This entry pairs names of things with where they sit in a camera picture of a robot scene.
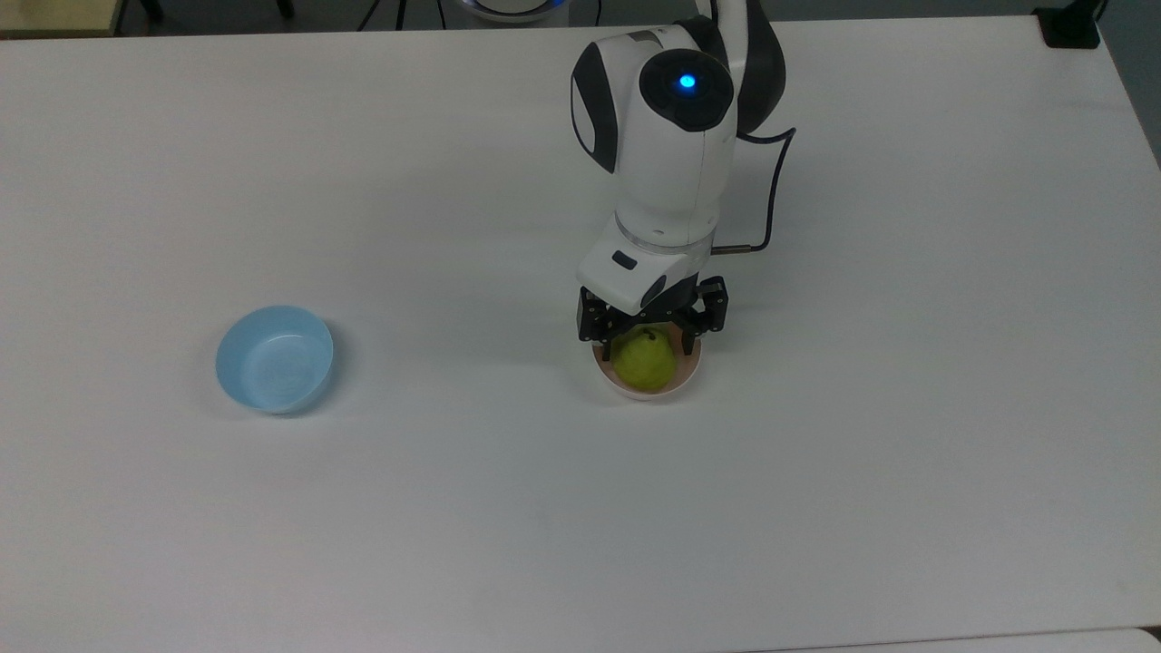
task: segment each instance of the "white table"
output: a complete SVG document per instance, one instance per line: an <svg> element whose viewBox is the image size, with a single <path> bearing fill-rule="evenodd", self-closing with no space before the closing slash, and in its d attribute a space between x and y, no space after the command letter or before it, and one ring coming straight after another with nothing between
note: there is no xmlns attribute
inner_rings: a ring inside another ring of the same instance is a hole
<svg viewBox="0 0 1161 653"><path fill-rule="evenodd" d="M1161 643L1140 630L1111 630L844 646L822 651L828 653L1161 653Z"/></svg>
<svg viewBox="0 0 1161 653"><path fill-rule="evenodd" d="M661 406L574 332L613 186L568 73L615 30L0 43L0 647L1161 622L1161 174L1108 52L777 28L774 241ZM294 419L212 374L282 302L341 354Z"/></svg>

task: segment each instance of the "black cable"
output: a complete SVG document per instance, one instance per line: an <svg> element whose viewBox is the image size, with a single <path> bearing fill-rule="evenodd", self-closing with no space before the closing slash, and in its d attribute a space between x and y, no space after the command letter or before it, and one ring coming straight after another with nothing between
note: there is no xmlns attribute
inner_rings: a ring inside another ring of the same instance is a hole
<svg viewBox="0 0 1161 653"><path fill-rule="evenodd" d="M401 6L401 7L402 7L402 6L404 5L404 3L406 3L406 0L399 0L399 6ZM362 28L367 27L367 21L369 21L369 20L370 20L370 15L375 13L375 9L376 9L377 7L378 7L378 0L375 0L374 2L372 2L372 3L370 3L370 9L367 9L367 15L366 15L366 16L363 16L363 20L362 20L362 22L361 22L361 23L359 23L359 28L358 28L358 29L355 29L355 31L362 31Z"/></svg>
<svg viewBox="0 0 1161 653"><path fill-rule="evenodd" d="M395 12L395 31L403 31L403 19L408 15L408 0L399 0L399 8Z"/></svg>
<svg viewBox="0 0 1161 653"><path fill-rule="evenodd" d="M760 252L766 249L766 245L770 244L770 236L774 231L774 196L778 194L778 178L783 174L783 163L786 160L786 152L789 151L791 141L794 138L794 134L796 132L798 129L792 127L778 136L763 137L750 136L749 134L738 135L738 139L758 145L769 145L771 143L778 143L779 141L783 142L783 151L778 155L778 163L774 165L774 174L770 178L770 199L766 201L766 236L762 239L762 244L758 245L716 245L711 247L711 256Z"/></svg>

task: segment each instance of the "chair leg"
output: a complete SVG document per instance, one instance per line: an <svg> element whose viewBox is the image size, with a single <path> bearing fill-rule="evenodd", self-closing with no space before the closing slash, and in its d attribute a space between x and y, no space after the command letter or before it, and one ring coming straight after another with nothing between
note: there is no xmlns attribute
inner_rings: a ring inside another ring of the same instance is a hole
<svg viewBox="0 0 1161 653"><path fill-rule="evenodd" d="M159 23L165 20L165 12L161 10L161 3L157 0L142 0L142 7L150 22Z"/></svg>

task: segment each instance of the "floor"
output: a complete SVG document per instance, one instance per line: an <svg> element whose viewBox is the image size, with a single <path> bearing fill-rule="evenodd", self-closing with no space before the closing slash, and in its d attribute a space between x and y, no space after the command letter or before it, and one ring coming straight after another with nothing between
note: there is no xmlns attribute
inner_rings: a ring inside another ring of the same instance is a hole
<svg viewBox="0 0 1161 653"><path fill-rule="evenodd" d="M125 0L121 33L127 36L254 34L279 31L392 30L399 0L294 0L296 15L283 19L275 0L159 0L165 20L149 24L139 0ZM440 29L438 0L404 0L403 29ZM570 22L657 24L694 13L693 0L574 0ZM762 0L776 21L909 16L1015 15L1063 0ZM1109 0L1101 30L1161 164L1161 1Z"/></svg>

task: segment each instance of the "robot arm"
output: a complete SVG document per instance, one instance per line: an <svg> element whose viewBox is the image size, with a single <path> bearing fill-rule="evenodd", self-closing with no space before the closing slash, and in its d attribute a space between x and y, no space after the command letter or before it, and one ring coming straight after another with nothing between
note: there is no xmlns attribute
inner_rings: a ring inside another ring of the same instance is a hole
<svg viewBox="0 0 1161 653"><path fill-rule="evenodd" d="M582 321L582 339L608 342L615 333L606 331L628 316L721 325L691 317L697 278L736 137L773 110L785 64L757 0L705 5L709 16L591 43L572 71L577 139L619 184L616 208L577 273L583 310L608 318L587 329Z"/></svg>

